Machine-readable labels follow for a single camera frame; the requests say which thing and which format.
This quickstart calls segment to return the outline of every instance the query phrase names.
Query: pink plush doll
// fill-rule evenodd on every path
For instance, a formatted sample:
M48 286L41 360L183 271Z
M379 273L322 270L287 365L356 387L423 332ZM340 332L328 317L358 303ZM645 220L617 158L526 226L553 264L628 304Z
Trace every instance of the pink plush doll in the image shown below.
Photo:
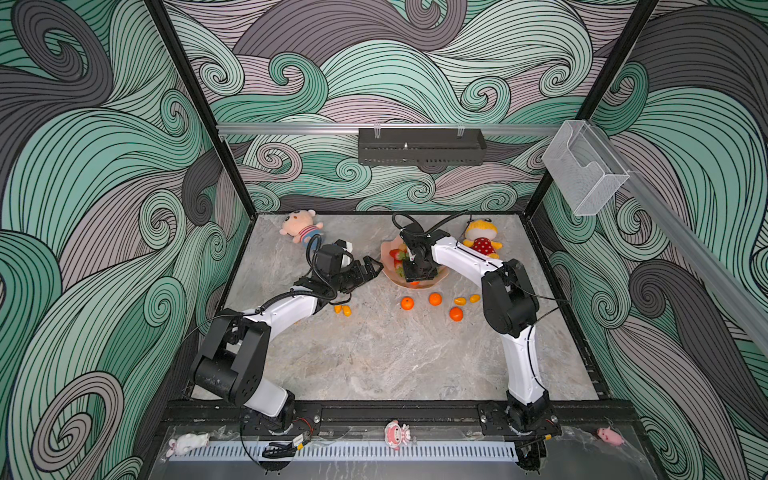
M611 427L598 429L598 437L600 437L603 442L609 443L614 447L619 447L624 444L624 438L617 432L611 430Z
M315 235L323 235L323 222L313 225L312 217L315 216L314 210L296 210L291 212L283 221L283 228L280 229L280 235L290 235L294 243L309 243Z

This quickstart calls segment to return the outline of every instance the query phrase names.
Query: wave pattern wallpaper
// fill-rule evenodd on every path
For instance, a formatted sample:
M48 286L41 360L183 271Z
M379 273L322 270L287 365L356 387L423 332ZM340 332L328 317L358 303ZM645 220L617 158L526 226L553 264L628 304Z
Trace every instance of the wave pattern wallpaper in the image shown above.
M594 120L768 310L768 2L651 19ZM625 190L535 216L613 394L635 405L671 478L768 475L768 360Z
M166 0L219 122L440 124L574 118L635 3ZM520 210L548 139L487 140L422 171L360 166L353 136L228 137L258 210Z
M4 478L135 478L248 218L142 0L0 2L0 84Z

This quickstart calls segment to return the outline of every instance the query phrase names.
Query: marble table surface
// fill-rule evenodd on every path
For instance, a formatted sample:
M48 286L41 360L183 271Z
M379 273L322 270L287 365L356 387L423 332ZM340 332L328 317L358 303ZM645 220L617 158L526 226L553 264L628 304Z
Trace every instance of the marble table surface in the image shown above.
M260 305L286 291L308 266L300 245L279 234L284 215L260 215L237 272L227 306L236 310ZM415 216L429 228L445 215ZM516 215L490 216L504 244L503 260L523 262L535 292L552 296L544 272ZM353 243L355 258L380 256L381 242L397 234L389 215L323 215L325 241ZM467 217L443 230L459 237ZM432 292L441 306L429 304ZM451 272L430 290L406 290L383 274L355 290L350 317L327 306L289 327L269 346L265 378L298 399L506 399L507 367L498 334L486 323L482 303L468 303L464 319L450 320L457 296L480 293L469 280ZM405 295L413 310L400 308ZM539 315L556 306L541 300ZM536 346L541 381L553 400L596 399L592 383L559 311L537 324ZM202 398L213 398L196 390Z

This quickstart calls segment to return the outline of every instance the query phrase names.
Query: yellow-haired plush doll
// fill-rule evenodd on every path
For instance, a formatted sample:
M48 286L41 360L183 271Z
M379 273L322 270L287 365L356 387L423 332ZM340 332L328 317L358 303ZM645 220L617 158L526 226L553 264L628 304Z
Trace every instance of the yellow-haired plush doll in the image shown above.
M498 234L496 226L487 220L475 220L467 225L464 232L464 245L487 255L491 258L498 258L496 250L503 247L499 242L493 241Z

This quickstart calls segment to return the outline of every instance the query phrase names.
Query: pink pig toy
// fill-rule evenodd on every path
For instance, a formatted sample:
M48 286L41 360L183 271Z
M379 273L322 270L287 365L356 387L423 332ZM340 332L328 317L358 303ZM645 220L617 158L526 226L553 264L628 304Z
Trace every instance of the pink pig toy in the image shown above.
M614 447L619 447L624 444L624 437L611 430L611 427L598 429L598 437L600 437L603 442L613 445Z

